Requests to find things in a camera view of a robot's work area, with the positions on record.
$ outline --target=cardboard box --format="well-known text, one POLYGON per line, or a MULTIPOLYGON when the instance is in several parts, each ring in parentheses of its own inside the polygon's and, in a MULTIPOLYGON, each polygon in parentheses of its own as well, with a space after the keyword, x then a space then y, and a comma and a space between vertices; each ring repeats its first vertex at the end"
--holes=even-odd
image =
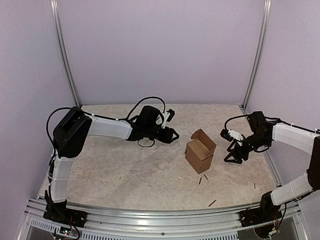
POLYGON ((186 144, 185 158, 200 174, 210 168, 217 145, 202 129, 195 131, 191 139, 194 140, 186 144))

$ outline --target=open cardboard box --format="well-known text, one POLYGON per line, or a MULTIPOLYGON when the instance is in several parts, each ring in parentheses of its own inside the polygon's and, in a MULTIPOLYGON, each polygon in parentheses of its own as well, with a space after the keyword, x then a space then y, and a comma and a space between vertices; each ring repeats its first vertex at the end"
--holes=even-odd
POLYGON ((191 139, 193 141, 186 144, 185 158, 200 174, 210 168, 217 145, 202 129, 195 131, 191 139))

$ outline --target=box lid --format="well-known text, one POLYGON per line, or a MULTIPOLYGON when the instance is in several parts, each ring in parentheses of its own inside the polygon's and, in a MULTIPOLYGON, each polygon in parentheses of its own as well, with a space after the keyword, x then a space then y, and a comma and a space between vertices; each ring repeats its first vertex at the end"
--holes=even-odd
POLYGON ((204 146, 208 149, 206 155, 207 158, 214 154, 217 145, 201 128, 192 134, 191 139, 199 139, 204 144, 204 146))

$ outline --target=vertical metal post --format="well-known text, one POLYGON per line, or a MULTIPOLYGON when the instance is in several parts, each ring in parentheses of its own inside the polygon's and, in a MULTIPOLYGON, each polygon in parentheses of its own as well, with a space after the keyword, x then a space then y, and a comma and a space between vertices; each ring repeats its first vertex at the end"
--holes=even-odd
POLYGON ((254 57, 253 67, 250 74, 249 84, 245 92, 244 101, 242 103, 242 107, 245 110, 248 107, 248 103, 256 82, 257 73, 258 73, 258 69, 259 69, 259 65, 260 65, 260 61, 263 53, 263 48, 265 45, 266 35, 267 35, 270 10, 271 10, 271 0, 264 0, 263 18, 262 18, 262 23, 260 28, 258 45, 255 51, 255 57, 254 57))
POLYGON ((78 91, 76 88, 74 77, 71 72, 71 68, 70 68, 70 64, 69 64, 69 60, 68 60, 68 55, 67 55, 67 51, 66 51, 66 46, 65 46, 65 42, 64 42, 64 36, 63 36, 63 32, 62 32, 60 15, 59 15, 58 1, 57 0, 50 0, 50 4, 51 4, 51 11, 52 11, 53 23, 54 23, 54 28, 55 28, 55 34, 57 37, 58 46, 60 49, 61 59, 62 59, 63 67, 65 70, 66 78, 68 81, 68 85, 70 87, 71 94, 72 94, 73 101, 74 101, 75 105, 78 107, 81 107, 82 104, 81 104, 79 94, 78 94, 78 91))

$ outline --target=marble-patterned table surface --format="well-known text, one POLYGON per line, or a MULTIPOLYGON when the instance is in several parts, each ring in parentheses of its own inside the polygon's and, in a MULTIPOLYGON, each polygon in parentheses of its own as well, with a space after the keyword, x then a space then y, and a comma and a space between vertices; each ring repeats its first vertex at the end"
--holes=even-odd
MULTIPOLYGON (((153 104, 162 110, 162 105, 153 104)), ((124 118, 133 105, 87 105, 87 112, 124 118)), ((133 115, 142 108, 139 106, 133 115)), ((168 104, 175 116, 167 125, 180 138, 171 144, 159 141, 151 148, 137 142, 89 136, 75 159, 67 187, 67 200, 91 206, 135 210, 190 210, 250 204, 276 188, 262 154, 251 152, 242 164, 223 161, 229 142, 220 137, 224 122, 242 115, 236 105, 168 104), (203 129, 217 144, 211 167, 197 174, 185 159, 191 133, 203 129)), ((246 137, 252 132, 245 118, 228 127, 246 137)), ((48 188, 45 180, 40 195, 48 188)))

